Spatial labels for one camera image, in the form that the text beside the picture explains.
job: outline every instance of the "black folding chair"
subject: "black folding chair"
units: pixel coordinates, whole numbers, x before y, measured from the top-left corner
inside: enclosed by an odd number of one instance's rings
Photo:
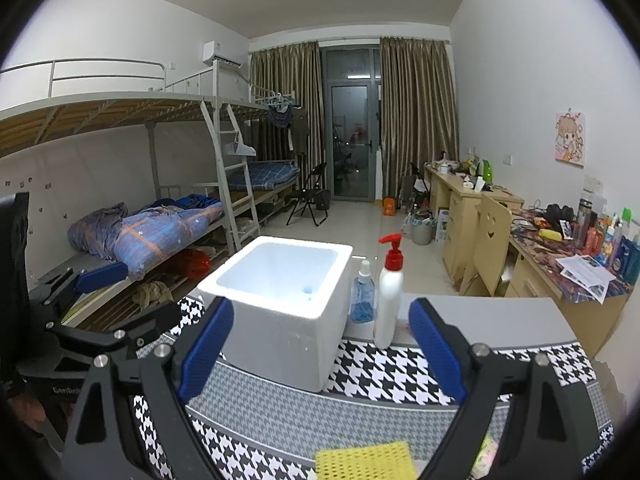
[[[324,168],[326,168],[326,162],[318,164],[315,168],[313,168],[311,173],[307,175],[302,189],[296,190],[291,193],[291,195],[289,195],[291,198],[296,199],[296,204],[291,210],[291,214],[289,215],[289,219],[287,220],[287,225],[289,225],[289,222],[291,222],[291,218],[293,217],[294,213],[300,213],[300,216],[302,216],[305,213],[305,209],[307,207],[311,212],[311,218],[313,219],[316,227],[318,227],[322,222],[329,218],[329,213],[327,212],[327,209],[325,209],[324,218],[320,221],[320,223],[316,222],[316,216],[314,215],[314,210],[311,207],[316,203],[316,199],[318,199],[320,194],[324,191],[324,189],[320,187],[322,175],[324,174]],[[314,183],[312,183],[313,177],[316,178],[316,181]],[[298,209],[298,206],[301,202],[303,202],[304,205],[302,206],[302,209]]]

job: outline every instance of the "door frame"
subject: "door frame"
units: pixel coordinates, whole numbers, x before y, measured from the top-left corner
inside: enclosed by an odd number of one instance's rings
[[[380,147],[380,131],[378,123],[378,85],[374,51],[379,50],[378,44],[354,44],[343,46],[327,46],[320,49],[322,59],[322,92],[324,93],[324,145],[326,152],[326,177],[332,200],[347,200],[351,202],[374,202],[376,199],[376,154]],[[329,79],[326,53],[330,50],[368,50],[369,51],[369,79]],[[366,197],[336,196],[334,189],[334,118],[332,89],[338,86],[367,87],[367,123],[369,140],[372,142],[369,150],[369,190]]]

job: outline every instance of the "blue gripper pad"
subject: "blue gripper pad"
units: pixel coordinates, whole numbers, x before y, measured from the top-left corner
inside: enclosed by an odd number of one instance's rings
[[[78,276],[76,290],[89,294],[94,290],[121,282],[129,275],[129,269],[122,262],[116,262],[100,269],[91,270]]]
[[[460,330],[444,323],[426,298],[409,306],[409,329],[442,391],[462,404],[466,398],[464,379],[471,364],[468,342]]]
[[[203,322],[207,323],[206,327],[202,329],[182,361],[180,387],[177,393],[185,404],[202,393],[211,369],[220,355],[229,332],[231,332],[231,327],[234,324],[234,307],[231,301],[222,298],[209,321],[203,319],[193,328],[200,328],[199,325]]]

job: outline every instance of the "yellow mesh cloth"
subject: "yellow mesh cloth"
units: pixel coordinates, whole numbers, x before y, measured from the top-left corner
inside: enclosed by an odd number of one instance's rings
[[[333,449],[316,453],[318,480],[415,480],[409,444]]]

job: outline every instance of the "bed ladder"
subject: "bed ladder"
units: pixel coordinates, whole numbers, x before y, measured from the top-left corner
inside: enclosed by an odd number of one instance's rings
[[[242,248],[242,242],[249,236],[253,235],[256,232],[257,236],[260,236],[260,223],[258,221],[258,211],[255,208],[254,190],[251,186],[249,165],[247,163],[246,156],[243,155],[241,157],[242,162],[239,162],[238,164],[225,166],[225,161],[223,160],[221,138],[222,135],[225,134],[235,134],[236,136],[239,136],[240,139],[242,139],[242,131],[240,130],[238,120],[236,119],[236,115],[234,114],[230,104],[226,105],[226,110],[229,114],[229,120],[231,121],[234,129],[226,132],[220,129],[220,110],[215,108],[215,104],[213,111],[213,121],[211,120],[211,116],[209,115],[207,104],[204,101],[200,102],[200,110],[202,111],[205,123],[207,124],[207,129],[209,130],[209,133],[211,135],[214,151],[216,153],[218,188],[220,190],[220,200],[222,201],[222,205],[225,209],[225,218],[223,219],[223,225],[225,227],[227,245],[229,246],[229,248],[231,248],[233,243],[235,244],[236,251],[239,251]],[[229,191],[229,183],[226,178],[226,174],[229,171],[233,171],[238,168],[244,168],[244,182],[246,184],[247,196],[244,196],[241,199],[236,200],[235,202],[231,202],[231,193]],[[238,223],[236,222],[236,215],[238,213],[236,211],[247,202],[249,202],[250,204],[252,224],[241,235],[238,232]]]

